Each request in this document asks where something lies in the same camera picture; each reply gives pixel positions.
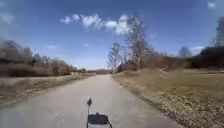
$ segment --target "field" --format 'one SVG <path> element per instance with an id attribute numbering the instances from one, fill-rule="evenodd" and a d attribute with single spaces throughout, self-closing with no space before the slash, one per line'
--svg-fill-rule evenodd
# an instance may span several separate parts
<path id="1" fill-rule="evenodd" d="M 87 76 L 0 78 L 0 107 Z"/>
<path id="2" fill-rule="evenodd" d="M 185 127 L 224 127 L 222 72 L 141 70 L 113 77 Z"/>

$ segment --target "white cloud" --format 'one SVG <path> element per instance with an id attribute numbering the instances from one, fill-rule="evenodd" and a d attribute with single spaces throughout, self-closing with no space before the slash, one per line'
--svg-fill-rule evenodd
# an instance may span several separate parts
<path id="1" fill-rule="evenodd" d="M 72 22 L 72 18 L 69 16 L 66 16 L 65 18 L 60 19 L 60 21 L 64 24 L 69 24 Z"/>
<path id="2" fill-rule="evenodd" d="M 108 30 L 114 30 L 118 35 L 126 34 L 129 31 L 127 20 L 128 16 L 123 14 L 120 16 L 118 21 L 107 21 L 105 23 L 105 28 L 107 28 Z"/>
<path id="3" fill-rule="evenodd" d="M 209 9 L 215 9 L 216 8 L 216 3 L 214 3 L 214 2 L 208 2 L 207 3 L 207 6 L 208 6 Z"/>
<path id="4" fill-rule="evenodd" d="M 5 2 L 0 1 L 0 7 L 4 7 L 5 5 L 6 5 L 6 3 L 5 3 Z"/>
<path id="5" fill-rule="evenodd" d="M 11 24 L 14 19 L 15 16 L 11 13 L 0 13 L 0 20 L 8 25 Z"/>
<path id="6" fill-rule="evenodd" d="M 105 27 L 108 29 L 115 29 L 117 27 L 117 22 L 113 20 L 109 20 L 105 23 Z"/>
<path id="7" fill-rule="evenodd" d="M 193 54 L 197 54 L 197 53 L 200 53 L 201 50 L 203 50 L 205 48 L 205 46 L 195 46 L 195 47 L 192 47 L 190 50 Z"/>
<path id="8" fill-rule="evenodd" d="M 106 29 L 109 31 L 114 31 L 116 34 L 126 34 L 129 31 L 127 25 L 128 16 L 126 14 L 122 14 L 118 20 L 102 20 L 98 14 L 93 15 L 83 15 L 83 14 L 74 14 L 72 16 L 66 16 L 64 19 L 60 21 L 69 24 L 73 21 L 80 21 L 84 27 L 89 28 L 93 27 L 94 29 L 101 30 Z"/>
<path id="9" fill-rule="evenodd" d="M 79 20 L 80 20 L 80 17 L 79 17 L 79 15 L 77 15 L 77 14 L 72 15 L 72 18 L 73 18 L 75 21 L 79 21 Z"/>
<path id="10" fill-rule="evenodd" d="M 87 44 L 87 43 L 83 43 L 82 44 L 84 47 L 89 47 L 89 44 Z"/>
<path id="11" fill-rule="evenodd" d="M 81 15 L 81 17 L 82 17 L 82 23 L 85 27 L 94 25 L 97 28 L 101 24 L 101 18 L 98 16 L 98 14 L 90 16 Z"/>

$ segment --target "blue sky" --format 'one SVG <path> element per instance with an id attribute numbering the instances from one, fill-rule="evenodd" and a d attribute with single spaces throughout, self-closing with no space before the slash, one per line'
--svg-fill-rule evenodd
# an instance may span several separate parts
<path id="1" fill-rule="evenodd" d="M 132 13 L 144 18 L 156 50 L 197 53 L 214 37 L 224 0 L 0 0 L 0 38 L 79 68 L 106 68 L 112 43 L 125 44 Z"/>

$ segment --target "roadside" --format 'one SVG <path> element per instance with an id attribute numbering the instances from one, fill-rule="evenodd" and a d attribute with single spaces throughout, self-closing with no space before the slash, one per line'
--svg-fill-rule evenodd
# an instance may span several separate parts
<path id="1" fill-rule="evenodd" d="M 86 77 L 88 76 L 0 78 L 0 107 L 17 103 L 29 96 L 37 95 L 49 89 Z"/>
<path id="2" fill-rule="evenodd" d="M 224 127 L 223 73 L 141 70 L 113 78 L 185 127 Z"/>

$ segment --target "grassy field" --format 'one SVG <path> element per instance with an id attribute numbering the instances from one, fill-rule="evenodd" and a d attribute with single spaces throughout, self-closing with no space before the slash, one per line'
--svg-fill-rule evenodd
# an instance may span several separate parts
<path id="1" fill-rule="evenodd" d="M 87 76 L 0 78 L 0 107 Z"/>
<path id="2" fill-rule="evenodd" d="M 185 127 L 224 127 L 224 73 L 141 70 L 114 79 Z"/>

